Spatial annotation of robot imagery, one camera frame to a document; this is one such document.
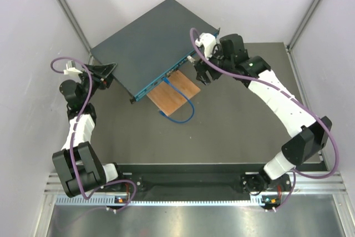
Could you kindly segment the dark blue network switch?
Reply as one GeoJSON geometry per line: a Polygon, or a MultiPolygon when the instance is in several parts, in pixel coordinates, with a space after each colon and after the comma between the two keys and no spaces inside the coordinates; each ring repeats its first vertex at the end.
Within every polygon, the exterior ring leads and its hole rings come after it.
{"type": "Polygon", "coordinates": [[[220,31],[178,1],[164,0],[90,52],[101,64],[116,63],[113,76],[135,103],[194,55],[191,28],[214,36],[220,31]]]}

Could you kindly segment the silver SFP module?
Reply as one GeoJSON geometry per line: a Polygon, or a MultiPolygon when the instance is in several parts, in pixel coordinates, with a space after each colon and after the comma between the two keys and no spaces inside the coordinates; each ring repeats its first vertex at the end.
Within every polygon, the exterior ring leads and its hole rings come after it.
{"type": "Polygon", "coordinates": [[[188,59],[188,61],[191,62],[191,63],[194,63],[194,62],[195,62],[195,59],[194,59],[193,57],[191,57],[191,56],[187,56],[187,59],[188,59]]]}

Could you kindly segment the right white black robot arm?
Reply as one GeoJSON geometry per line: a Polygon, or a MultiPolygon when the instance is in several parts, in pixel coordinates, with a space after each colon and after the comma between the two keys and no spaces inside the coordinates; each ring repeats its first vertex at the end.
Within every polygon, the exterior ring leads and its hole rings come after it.
{"type": "Polygon", "coordinates": [[[190,39],[201,57],[195,62],[196,79],[205,85],[223,74],[241,81],[257,95],[286,128],[290,140],[257,174],[257,190],[272,190],[280,177],[302,165],[319,151],[328,140],[332,122],[311,114],[279,81],[270,65],[260,56],[250,57],[238,34],[217,39],[210,33],[190,39]]]}

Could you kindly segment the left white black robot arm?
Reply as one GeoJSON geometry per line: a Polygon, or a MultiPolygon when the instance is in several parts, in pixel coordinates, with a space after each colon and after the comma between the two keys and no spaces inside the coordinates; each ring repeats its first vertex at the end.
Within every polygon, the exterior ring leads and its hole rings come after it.
{"type": "Polygon", "coordinates": [[[78,82],[67,79],[59,86],[67,103],[69,133],[61,150],[52,155],[64,192],[70,198],[85,195],[106,184],[116,191],[125,186],[125,176],[117,171],[114,163],[103,165],[90,143],[97,114],[89,101],[97,90],[110,87],[115,68],[115,63],[86,64],[83,70],[78,70],[75,62],[70,60],[62,71],[64,75],[80,79],[78,82]]]}

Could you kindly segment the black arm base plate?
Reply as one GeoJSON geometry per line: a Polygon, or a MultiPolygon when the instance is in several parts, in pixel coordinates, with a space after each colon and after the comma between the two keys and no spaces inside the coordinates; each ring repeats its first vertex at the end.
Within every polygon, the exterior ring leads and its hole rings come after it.
{"type": "Polygon", "coordinates": [[[136,200],[240,200],[252,195],[285,193],[290,176],[271,180],[262,164],[120,164],[120,178],[133,181],[136,200]]]}

